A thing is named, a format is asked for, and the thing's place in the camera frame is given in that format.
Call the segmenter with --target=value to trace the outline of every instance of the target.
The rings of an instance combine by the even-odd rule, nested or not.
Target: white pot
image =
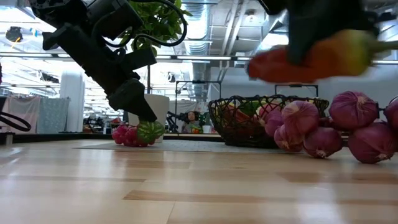
[[[211,125],[203,125],[203,134],[211,134]]]
[[[157,117],[157,121],[160,124],[163,124],[163,126],[165,126],[166,115],[167,112],[169,111],[170,99],[167,96],[155,95],[155,94],[145,94],[144,98],[148,102],[149,106],[152,108],[152,111],[154,111]],[[138,116],[129,113],[129,124],[134,126],[138,125],[139,124]],[[160,138],[156,139],[155,142],[160,143],[162,141],[163,141],[163,135]]]

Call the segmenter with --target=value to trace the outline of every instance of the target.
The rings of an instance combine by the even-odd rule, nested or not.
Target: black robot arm
[[[141,119],[153,122],[156,115],[144,99],[145,86],[133,70],[156,63],[151,49],[137,50],[137,39],[147,38],[165,46],[180,44],[187,34],[187,22],[180,9],[166,0],[136,0],[161,2],[174,9],[183,24],[183,34],[174,43],[161,42],[145,34],[134,37],[134,51],[126,54],[125,45],[143,21],[127,0],[96,0],[86,4],[82,0],[29,0],[33,13],[54,26],[53,33],[43,33],[43,49],[61,47],[78,63],[85,73],[106,93],[114,110],[125,110]],[[130,29],[129,38],[120,44],[107,42]]]
[[[340,30],[379,35],[377,13],[365,12],[362,0],[258,0],[268,15],[289,12],[288,60],[301,64],[312,45]]]

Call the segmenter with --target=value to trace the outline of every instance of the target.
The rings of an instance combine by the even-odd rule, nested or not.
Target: black cable
[[[6,116],[6,117],[9,117],[9,118],[12,118],[12,119],[15,119],[15,120],[21,122],[23,125],[26,126],[26,128],[22,127],[21,125],[18,125],[16,123],[14,123],[14,122],[12,122],[10,120],[8,120],[7,118],[4,118],[3,116]],[[24,131],[24,132],[30,131],[30,129],[32,128],[32,126],[27,121],[25,121],[24,119],[19,118],[17,116],[9,114],[9,113],[5,113],[5,112],[0,112],[0,121],[3,122],[4,124],[7,124],[10,127],[13,127],[15,129],[18,129],[18,130]]]
[[[97,38],[97,37],[100,36],[98,27],[101,25],[101,23],[105,19],[107,19],[109,16],[112,16],[113,13],[114,12],[111,12],[111,13],[108,13],[106,15],[103,15],[100,19],[98,19],[98,21],[95,22],[95,24],[93,26],[93,30],[91,31],[92,38]],[[132,39],[132,31],[130,31],[129,36],[127,37],[127,39],[124,40],[123,42],[120,42],[119,44],[110,43],[110,42],[108,42],[107,40],[105,40],[103,38],[103,40],[104,40],[106,45],[111,46],[111,47],[115,47],[115,48],[121,48],[121,47],[126,46],[130,42],[131,39]]]
[[[173,9],[173,10],[178,14],[179,18],[180,18],[181,21],[182,21],[183,32],[182,32],[181,37],[180,37],[177,41],[172,42],[172,43],[163,42],[163,41],[158,40],[158,39],[156,39],[155,37],[149,36],[149,35],[147,35],[147,34],[137,34],[137,35],[135,36],[135,38],[134,38],[133,43],[132,43],[133,50],[137,50],[137,49],[138,49],[137,41],[138,41],[138,39],[140,39],[140,38],[147,38],[147,39],[149,39],[149,40],[151,40],[151,41],[153,41],[153,42],[155,42],[155,43],[157,43],[157,44],[160,44],[160,45],[166,46],[166,47],[174,47],[174,46],[177,46],[178,44],[181,44],[181,43],[184,41],[185,37],[187,36],[187,32],[188,32],[188,23],[187,23],[187,21],[185,20],[184,15],[182,14],[181,10],[180,10],[179,8],[175,7],[175,5],[174,5],[173,3],[171,3],[171,2],[169,2],[169,1],[167,1],[167,0],[134,0],[134,2],[142,2],[142,3],[159,2],[159,3],[165,4],[166,6],[168,6],[168,7],[171,8],[171,9]],[[109,16],[111,16],[113,13],[114,13],[114,12],[110,12],[110,13],[108,13],[108,14],[102,16],[100,19],[98,19],[98,21],[95,22],[95,24],[94,24],[94,26],[93,26],[93,30],[91,31],[91,36],[92,36],[92,38],[94,38],[96,41],[97,41],[97,38],[98,38],[98,37],[102,37],[102,36],[100,35],[100,33],[99,33],[98,27],[101,25],[101,23],[102,23],[105,19],[107,19],[107,18],[108,18]],[[127,39],[124,40],[123,42],[119,43],[119,44],[110,43],[110,42],[108,42],[107,40],[105,40],[105,39],[102,37],[102,39],[103,39],[103,41],[104,41],[104,43],[105,43],[106,45],[111,46],[111,47],[115,47],[115,48],[119,48],[119,49],[117,49],[117,50],[115,51],[116,53],[119,53],[119,55],[117,55],[115,61],[112,61],[112,62],[114,62],[114,63],[119,63],[119,62],[121,62],[121,61],[123,60],[124,56],[126,55],[126,50],[125,50],[123,47],[126,46],[126,45],[130,42],[130,40],[132,39],[132,37],[133,37],[133,31],[132,31],[132,30],[129,31],[129,35],[128,35]]]
[[[172,42],[172,43],[163,42],[163,41],[158,40],[158,39],[156,39],[154,37],[151,37],[151,36],[149,36],[147,34],[137,34],[135,36],[135,38],[134,38],[133,43],[132,43],[133,50],[137,50],[138,49],[137,41],[138,41],[138,39],[140,39],[142,37],[143,38],[147,38],[147,39],[155,42],[156,44],[160,44],[160,45],[166,46],[166,47],[174,47],[174,46],[177,46],[178,44],[181,44],[184,41],[185,37],[187,36],[187,32],[188,32],[188,23],[185,20],[184,15],[182,14],[181,10],[179,8],[175,7],[175,5],[173,3],[171,3],[171,2],[169,2],[167,0],[132,0],[132,1],[141,2],[141,3],[159,2],[159,3],[165,4],[166,6],[168,6],[171,9],[173,9],[178,14],[178,16],[180,17],[180,19],[182,21],[182,25],[183,25],[183,32],[182,32],[181,37],[177,41]]]

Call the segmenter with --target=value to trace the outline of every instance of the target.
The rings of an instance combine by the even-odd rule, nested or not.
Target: fruit basket
[[[209,102],[210,118],[216,131],[229,146],[277,148],[273,137],[268,136],[261,120],[272,110],[281,110],[290,102],[303,100],[317,106],[321,117],[329,101],[319,98],[301,98],[298,96],[232,96]]]

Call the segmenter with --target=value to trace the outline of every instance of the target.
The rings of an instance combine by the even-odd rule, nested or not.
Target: red onion
[[[303,149],[303,136],[287,134],[285,125],[276,129],[274,140],[278,147],[287,152],[300,152]]]
[[[319,127],[304,139],[304,150],[315,158],[326,158],[343,148],[340,133],[333,128]]]
[[[346,91],[334,97],[329,114],[341,129],[355,130],[373,123],[379,110],[377,103],[364,93]]]
[[[398,129],[398,100],[396,100],[396,98],[386,107],[384,115],[389,125],[394,129]]]
[[[283,123],[284,121],[282,119],[282,113],[279,110],[273,110],[269,112],[265,118],[264,127],[266,133],[269,136],[274,137],[276,129],[282,126]]]
[[[331,118],[320,118],[319,119],[319,127],[324,127],[324,128],[333,128],[334,130],[337,130],[339,132],[342,131],[349,131],[347,129],[339,127]]]
[[[394,155],[397,142],[386,124],[373,123],[350,135],[348,147],[359,162],[375,164],[390,159]]]
[[[270,102],[260,106],[257,109],[257,114],[260,118],[264,119],[268,113],[277,110],[280,111],[282,110],[282,107],[280,106],[280,99],[273,99]]]
[[[307,101],[293,101],[282,110],[282,117],[289,134],[306,135],[318,127],[318,108]]]

